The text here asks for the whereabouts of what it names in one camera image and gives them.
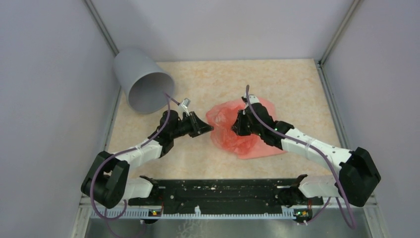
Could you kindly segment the translucent red trash bag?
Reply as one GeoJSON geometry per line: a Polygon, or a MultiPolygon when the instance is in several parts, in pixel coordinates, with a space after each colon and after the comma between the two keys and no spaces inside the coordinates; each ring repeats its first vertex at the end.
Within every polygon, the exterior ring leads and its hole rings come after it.
{"type": "Polygon", "coordinates": [[[207,113],[208,124],[214,127],[210,133],[213,144],[229,153],[235,154],[239,159],[254,159],[261,156],[257,149],[258,138],[255,135],[238,136],[232,131],[238,111],[243,109],[241,99],[228,101],[213,106],[207,113]]]}

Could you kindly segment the grey plastic trash bin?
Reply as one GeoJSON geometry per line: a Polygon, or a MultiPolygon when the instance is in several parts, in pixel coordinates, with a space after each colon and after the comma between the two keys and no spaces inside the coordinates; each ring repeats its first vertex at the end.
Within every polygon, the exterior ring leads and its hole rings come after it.
{"type": "Polygon", "coordinates": [[[115,76],[125,93],[128,106],[140,114],[151,114],[163,108],[165,93],[172,96],[172,76],[137,48],[121,50],[113,61],[115,76]]]}

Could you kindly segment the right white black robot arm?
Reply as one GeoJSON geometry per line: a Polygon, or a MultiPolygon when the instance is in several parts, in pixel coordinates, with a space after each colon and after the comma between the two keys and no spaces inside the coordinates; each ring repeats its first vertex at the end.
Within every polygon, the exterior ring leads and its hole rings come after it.
{"type": "Polygon", "coordinates": [[[341,197],[353,206],[363,207],[381,181],[368,150],[349,150],[314,139],[287,122],[274,120],[261,103],[239,110],[232,130],[238,136],[256,135],[268,146],[331,170],[331,176],[302,176],[290,191],[296,204],[304,204],[312,197],[341,197]]]}

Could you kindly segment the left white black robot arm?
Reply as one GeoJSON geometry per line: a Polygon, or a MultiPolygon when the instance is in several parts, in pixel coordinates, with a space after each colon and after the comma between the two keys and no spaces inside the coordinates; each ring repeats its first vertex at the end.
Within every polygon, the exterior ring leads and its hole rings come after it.
{"type": "Polygon", "coordinates": [[[144,142],[121,152],[98,153],[81,184],[81,192],[108,209],[134,198],[153,205],[159,197],[156,184],[146,177],[130,179],[129,174],[146,162],[165,156],[176,138],[194,138],[213,130],[195,112],[179,115],[174,110],[165,111],[159,126],[144,142]]]}

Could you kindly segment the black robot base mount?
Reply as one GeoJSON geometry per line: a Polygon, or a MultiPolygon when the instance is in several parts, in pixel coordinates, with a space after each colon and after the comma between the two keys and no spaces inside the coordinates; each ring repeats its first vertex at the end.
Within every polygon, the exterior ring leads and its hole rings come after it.
{"type": "Polygon", "coordinates": [[[306,198],[294,178],[273,179],[153,179],[147,198],[131,198],[129,206],[161,206],[165,215],[281,214],[286,208],[323,205],[320,197],[306,198]]]}

